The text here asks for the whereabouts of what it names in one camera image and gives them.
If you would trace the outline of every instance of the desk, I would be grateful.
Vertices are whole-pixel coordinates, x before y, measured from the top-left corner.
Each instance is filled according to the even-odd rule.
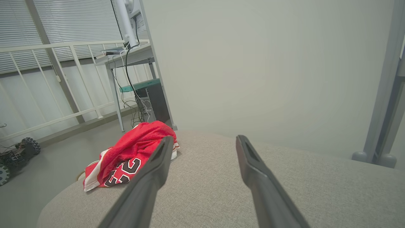
[[[107,74],[108,74],[108,80],[110,81],[110,87],[111,87],[111,92],[113,95],[115,95],[114,98],[114,103],[115,103],[115,108],[117,110],[117,115],[118,115],[118,121],[119,125],[121,127],[121,131],[124,131],[124,125],[122,124],[122,117],[121,117],[121,109],[119,108],[119,99],[118,99],[118,94],[115,89],[115,80],[114,80],[114,75],[111,72],[113,68],[118,68],[118,67],[123,67],[123,63],[121,60],[121,57],[118,55],[118,58],[116,57],[117,55],[109,55],[109,56],[104,56],[100,59],[96,59],[96,66],[100,65],[105,65],[107,69]],[[152,47],[149,44],[140,46],[140,47],[134,47],[130,52],[128,53],[128,60],[127,60],[127,65],[128,66],[133,66],[133,65],[139,65],[139,64],[149,64],[149,68],[151,69],[152,72],[152,77],[155,79],[156,74],[153,69],[152,63],[155,61],[152,53]]]

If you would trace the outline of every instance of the furniture leg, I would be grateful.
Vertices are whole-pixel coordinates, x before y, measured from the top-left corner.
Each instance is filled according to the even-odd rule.
[[[109,67],[108,64],[106,64],[105,67],[107,69],[108,80],[110,81],[111,92],[113,93],[113,99],[114,99],[115,108],[117,110],[119,126],[121,127],[121,131],[124,132],[125,130],[124,130],[124,125],[122,124],[121,109],[119,108],[118,94],[117,94],[117,90],[115,89],[116,87],[115,87],[114,75],[113,75],[112,69]]]

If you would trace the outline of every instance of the black cable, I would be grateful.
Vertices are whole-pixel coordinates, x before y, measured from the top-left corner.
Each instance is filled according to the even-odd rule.
[[[116,65],[115,65],[114,57],[115,57],[115,56],[112,57],[112,61],[114,62],[114,69],[115,69],[115,68],[116,68]],[[117,77],[115,76],[115,74],[114,74],[114,72],[113,72],[113,70],[112,70],[111,68],[110,68],[110,71],[111,71],[113,77],[115,78],[115,80],[116,80],[116,82],[117,82],[119,88],[120,88],[121,91],[122,91],[122,87],[121,87],[121,85],[119,84],[118,79],[117,79]],[[121,101],[122,101],[122,103],[124,104],[124,108],[125,108],[125,105],[127,105],[128,107],[130,107],[130,110],[131,110],[131,109],[134,109],[133,107],[129,106],[129,105],[124,101],[124,93],[123,93],[123,92],[121,92]],[[138,119],[140,120],[139,122],[142,122],[143,119],[141,119],[141,115],[140,115],[140,113],[139,113],[139,103],[138,103],[138,101],[137,101],[137,99],[136,99],[136,95],[135,95],[135,101],[134,101],[134,102],[136,102],[136,105],[138,106]],[[131,118],[131,126],[132,126],[132,127],[134,127],[134,123],[137,122],[137,121],[134,121],[134,119],[135,119],[135,114],[136,114],[136,109],[135,109],[135,113],[132,115],[132,118]]]
[[[127,73],[127,78],[128,78],[128,81],[129,81],[129,84],[131,85],[131,87],[132,87],[132,90],[134,91],[134,96],[135,96],[135,100],[136,100],[136,104],[138,105],[138,109],[139,109],[139,112],[141,112],[141,108],[143,109],[143,107],[141,107],[141,105],[139,105],[139,103],[138,103],[138,100],[137,100],[137,94],[136,94],[136,91],[135,91],[135,88],[134,88],[134,86],[132,85],[132,82],[131,82],[131,79],[129,78],[129,74],[128,74],[128,53],[129,53],[129,51],[132,49],[132,48],[134,48],[134,47],[138,47],[139,45],[140,45],[140,43],[139,43],[139,38],[138,38],[138,29],[137,29],[137,26],[136,26],[136,17],[135,17],[135,34],[136,34],[136,39],[138,40],[138,44],[137,45],[134,45],[134,46],[132,46],[132,47],[130,47],[129,49],[128,49],[128,51],[127,51],[127,53],[125,54],[125,71],[126,71],[126,73]],[[143,114],[140,116],[140,118],[139,118],[142,122],[144,122],[145,120],[143,119]]]
[[[123,40],[124,38],[122,37],[121,27],[119,26],[119,23],[118,23],[117,12],[116,12],[115,9],[114,9],[113,0],[110,0],[110,2],[111,2],[111,7],[113,8],[113,11],[114,11],[114,16],[115,16],[115,20],[116,20],[116,22],[117,22],[119,34],[121,35],[121,40]]]

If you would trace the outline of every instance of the power cord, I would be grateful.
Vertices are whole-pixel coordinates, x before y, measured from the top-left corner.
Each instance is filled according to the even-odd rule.
[[[129,74],[128,74],[128,53],[130,52],[130,50],[132,49],[132,48],[134,48],[134,47],[139,47],[139,45],[140,45],[140,42],[139,42],[139,38],[138,38],[138,29],[137,29],[137,26],[136,26],[136,17],[135,17],[135,34],[136,34],[136,39],[138,40],[138,44],[137,45],[134,45],[134,46],[132,46],[132,47],[130,47],[129,49],[128,49],[128,51],[126,52],[126,54],[125,54],[125,71],[126,71],[126,74],[127,74],[127,78],[128,78],[128,81],[129,81],[129,84],[131,85],[131,87],[132,87],[132,90],[134,91],[134,95],[135,95],[135,100],[136,100],[136,97],[138,97],[139,98],[139,101],[143,104],[143,106],[145,107],[145,112],[148,114],[148,120],[147,120],[147,122],[149,122],[149,118],[150,118],[150,115],[149,115],[149,113],[148,113],[148,111],[147,111],[147,108],[146,108],[146,105],[145,105],[145,103],[141,100],[141,98],[138,96],[138,94],[136,93],[136,91],[135,91],[135,88],[134,88],[134,86],[132,85],[132,82],[131,82],[131,79],[129,78]]]
[[[117,82],[117,85],[118,85],[119,88],[122,90],[122,87],[121,87],[121,85],[119,84],[118,79],[117,79],[117,77],[116,77],[115,74],[114,74],[114,71],[113,71],[111,68],[110,68],[110,71],[111,71],[111,73],[113,74],[113,77],[115,78],[115,80],[116,80],[116,82]],[[140,107],[140,105],[138,104],[138,101],[136,100],[136,98],[135,98],[135,101],[133,101],[133,102],[136,102],[136,105],[138,106],[138,110],[136,110],[135,108],[133,108],[132,106],[130,106],[130,105],[127,104],[127,102],[130,102],[130,101],[126,101],[126,102],[124,101],[124,93],[121,93],[121,101],[122,101],[122,103],[124,104],[124,108],[125,108],[125,105],[127,105],[128,107],[130,107],[131,115],[132,115],[132,118],[131,118],[131,126],[132,126],[132,127],[134,127],[134,124],[135,124],[136,122],[144,122],[143,118],[141,118],[142,116],[140,115],[140,112],[139,112],[139,107]],[[136,112],[138,112],[138,119],[139,119],[139,121],[135,121],[135,114],[136,114]]]

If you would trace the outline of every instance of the gray upholstered cushion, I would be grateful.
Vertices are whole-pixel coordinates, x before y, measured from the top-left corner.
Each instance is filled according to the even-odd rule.
[[[257,226],[235,139],[177,132],[179,156],[158,192],[152,227]],[[403,227],[403,172],[252,142],[312,227]],[[96,227],[125,185],[85,193],[81,181],[41,212],[38,227]]]

